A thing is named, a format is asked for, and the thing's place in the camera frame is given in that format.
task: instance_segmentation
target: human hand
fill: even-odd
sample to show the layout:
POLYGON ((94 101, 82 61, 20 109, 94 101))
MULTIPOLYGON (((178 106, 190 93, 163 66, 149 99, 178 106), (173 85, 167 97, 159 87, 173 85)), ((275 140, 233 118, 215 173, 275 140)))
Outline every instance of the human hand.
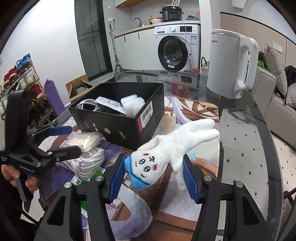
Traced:
MULTIPOLYGON (((20 171, 16 170, 12 165, 2 165, 1 171, 4 178, 10 182, 11 185, 17 187, 15 179, 19 178, 20 171)), ((35 192, 39 187, 39 179, 36 177, 28 176, 25 185, 31 192, 35 192)))

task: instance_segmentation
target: blue hat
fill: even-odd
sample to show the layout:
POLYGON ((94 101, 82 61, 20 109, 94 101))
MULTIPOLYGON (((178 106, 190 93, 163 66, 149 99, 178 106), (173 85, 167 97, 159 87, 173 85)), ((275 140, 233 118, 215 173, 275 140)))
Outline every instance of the blue hat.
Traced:
POLYGON ((126 173, 128 173, 128 177, 130 178, 130 181, 131 181, 131 186, 134 190, 140 191, 150 186, 149 183, 145 182, 144 180, 142 180, 140 177, 136 176, 133 173, 131 156, 127 157, 124 160, 124 169, 126 173))

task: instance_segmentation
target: electric kettle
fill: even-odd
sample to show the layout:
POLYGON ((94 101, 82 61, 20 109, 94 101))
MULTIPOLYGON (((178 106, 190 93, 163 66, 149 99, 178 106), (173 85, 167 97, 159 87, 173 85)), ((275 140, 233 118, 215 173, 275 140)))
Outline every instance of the electric kettle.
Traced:
POLYGON ((213 29, 207 87, 214 93, 238 99, 254 85, 259 45, 242 34, 213 29))

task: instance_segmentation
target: white plush toy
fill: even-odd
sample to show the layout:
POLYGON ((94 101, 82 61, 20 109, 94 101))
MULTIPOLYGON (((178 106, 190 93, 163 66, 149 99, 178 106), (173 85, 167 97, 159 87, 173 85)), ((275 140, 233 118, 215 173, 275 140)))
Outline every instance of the white plush toy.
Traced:
POLYGON ((124 160, 131 186, 142 190, 153 185, 168 163, 171 164, 180 190, 186 190, 183 156, 202 142, 219 137, 212 119, 187 122, 167 135, 157 135, 124 160))

